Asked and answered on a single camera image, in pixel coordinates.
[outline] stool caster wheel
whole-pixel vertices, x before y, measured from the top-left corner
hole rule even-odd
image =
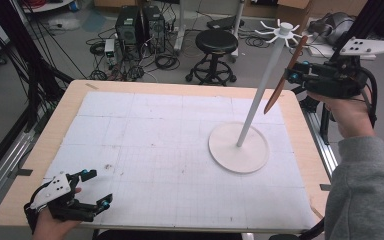
[[[193,78],[192,74],[188,74],[188,75],[186,75],[186,77],[185,77],[186,82],[190,82],[190,81],[192,81],[192,78]]]

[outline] gray sweatshirt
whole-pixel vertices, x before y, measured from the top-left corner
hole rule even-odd
[[[377,137],[339,142],[341,164],[332,175],[326,239],[384,240],[384,143]]]

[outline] round stool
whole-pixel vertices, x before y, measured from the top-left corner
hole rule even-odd
[[[195,43],[205,53],[205,57],[186,75],[186,81],[192,81],[193,76],[199,79],[200,85],[207,83],[226,86],[227,81],[236,81],[232,69],[225,62],[218,60],[238,47],[238,40],[233,34],[217,29],[205,30],[196,36]],[[201,65],[206,62],[210,63],[210,68],[201,68]],[[217,64],[223,65],[224,70],[217,70]]]

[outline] gray floor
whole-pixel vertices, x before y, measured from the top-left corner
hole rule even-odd
[[[51,17],[67,12],[66,9],[51,11],[42,14],[40,17],[44,21]],[[75,13],[77,19],[81,22],[81,27],[74,31],[59,32],[55,39],[59,42],[61,47],[68,53],[73,61],[78,65],[80,70],[86,75],[94,69],[93,55],[89,52],[89,46],[85,44],[88,39],[96,38],[99,32],[110,29],[114,26],[115,15],[107,12],[102,12],[94,9],[92,6],[84,6],[84,9]],[[208,17],[201,16],[195,22],[194,18],[187,20],[187,28],[206,29],[205,23]],[[245,19],[245,30],[261,29],[259,20]],[[142,79],[138,81],[144,82],[159,82],[169,84],[197,84],[197,80],[187,83],[185,76],[188,74],[190,68],[198,62],[203,56],[200,51],[194,46],[194,37],[196,32],[191,32],[185,37],[183,50],[179,56],[180,66],[175,71],[153,71],[151,75],[145,74]],[[53,43],[49,36],[46,37],[48,47],[52,52],[54,62],[58,68],[67,73],[68,75],[84,79],[79,71],[71,64],[69,59],[58,49],[57,45]],[[235,83],[229,83],[229,87],[246,87],[256,88],[262,78],[264,67],[266,66],[267,59],[270,56],[269,48],[255,48],[249,47],[243,40],[240,41],[239,58],[235,63],[229,63],[235,72],[238,80]],[[279,63],[273,72],[273,77],[268,83],[268,88],[274,88],[277,84],[279,76],[283,72],[283,68],[288,64],[291,54],[285,49],[282,52]],[[308,53],[304,51],[300,60],[309,60],[310,62],[323,62],[322,58],[309,57]],[[378,55],[375,61],[363,61],[362,65],[368,68],[378,79],[379,85],[379,104],[378,104],[378,121],[376,123],[377,134],[384,139],[384,54]],[[151,65],[145,70],[154,69],[155,66]],[[287,89],[292,89],[294,85],[287,84]],[[8,132],[10,127],[14,124],[16,119],[20,116],[21,112],[26,107],[27,101],[24,94],[22,85],[11,64],[0,65],[0,141]],[[341,139],[339,136],[335,123],[330,125],[329,135],[332,148],[337,155],[337,142]],[[11,185],[11,180],[0,191],[0,201],[4,197],[7,189]],[[67,239],[89,239],[92,235],[91,230],[76,229]],[[27,228],[14,228],[14,227],[0,227],[0,239],[28,239],[30,232]],[[268,239],[267,235],[256,235],[256,239]]]

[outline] black chair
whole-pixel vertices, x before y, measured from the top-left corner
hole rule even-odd
[[[220,57],[235,51],[238,47],[238,40],[233,34],[218,29],[205,30],[196,36],[195,43],[205,53],[205,57],[186,75],[187,82],[192,81],[194,75],[199,79],[200,85],[207,83],[226,86],[227,81],[236,81],[232,69],[225,62],[219,61]],[[206,62],[210,63],[210,68],[201,68]],[[218,64],[223,65],[225,69],[217,70]]]

